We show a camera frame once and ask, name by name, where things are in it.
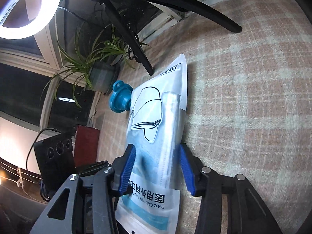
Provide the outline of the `face mask package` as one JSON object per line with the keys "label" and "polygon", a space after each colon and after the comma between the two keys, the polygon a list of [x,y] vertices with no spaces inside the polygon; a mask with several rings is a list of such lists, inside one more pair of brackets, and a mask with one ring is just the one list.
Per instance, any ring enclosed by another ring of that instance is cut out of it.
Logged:
{"label": "face mask package", "polygon": [[132,91],[126,143],[136,149],[116,219],[128,233],[175,233],[179,207],[179,146],[187,110],[187,61],[179,55]]}

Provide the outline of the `blue silicone funnel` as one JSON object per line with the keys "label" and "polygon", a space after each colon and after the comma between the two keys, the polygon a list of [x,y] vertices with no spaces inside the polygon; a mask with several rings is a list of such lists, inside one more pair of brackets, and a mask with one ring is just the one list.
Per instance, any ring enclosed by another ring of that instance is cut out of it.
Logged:
{"label": "blue silicone funnel", "polygon": [[109,98],[109,108],[115,113],[129,111],[131,107],[131,97],[133,88],[118,80],[113,84],[113,92]]}

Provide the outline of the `dark red storage box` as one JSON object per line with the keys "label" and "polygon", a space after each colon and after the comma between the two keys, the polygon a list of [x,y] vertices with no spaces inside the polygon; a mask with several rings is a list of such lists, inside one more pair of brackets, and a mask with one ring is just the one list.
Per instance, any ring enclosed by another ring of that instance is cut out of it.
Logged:
{"label": "dark red storage box", "polygon": [[74,143],[74,163],[76,167],[96,163],[99,135],[100,130],[96,128],[77,126],[76,141]]}

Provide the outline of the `plaid beige rug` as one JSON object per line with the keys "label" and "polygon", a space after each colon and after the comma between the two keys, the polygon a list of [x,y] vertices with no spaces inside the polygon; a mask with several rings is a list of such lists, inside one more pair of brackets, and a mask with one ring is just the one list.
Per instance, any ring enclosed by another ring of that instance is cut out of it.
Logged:
{"label": "plaid beige rug", "polygon": [[160,73],[188,65],[183,141],[220,174],[244,174],[283,233],[311,210],[311,24],[295,0],[227,0],[232,34],[192,14],[149,43]]}

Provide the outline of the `green potted plant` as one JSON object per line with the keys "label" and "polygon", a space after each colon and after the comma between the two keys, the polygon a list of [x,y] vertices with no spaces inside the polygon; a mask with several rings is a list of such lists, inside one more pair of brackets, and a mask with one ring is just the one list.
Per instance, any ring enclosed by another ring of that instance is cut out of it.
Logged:
{"label": "green potted plant", "polygon": [[73,83],[72,99],[79,108],[81,108],[81,105],[76,97],[76,88],[80,81],[84,80],[85,84],[83,88],[94,90],[95,84],[91,81],[91,73],[95,70],[95,66],[97,64],[102,65],[105,61],[108,61],[109,58],[120,56],[120,58],[123,59],[130,68],[134,70],[136,69],[129,63],[130,60],[135,58],[133,48],[126,43],[124,37],[115,33],[114,26],[111,27],[111,39],[100,41],[100,37],[102,36],[104,30],[101,30],[98,33],[87,56],[83,56],[80,51],[80,32],[81,28],[79,27],[74,35],[74,50],[76,52],[75,58],[68,54],[61,44],[58,44],[59,51],[68,64],[60,72],[54,74],[54,76],[45,85],[45,88],[48,88],[54,78],[59,78],[62,82],[69,76],[78,74],[78,77]]}

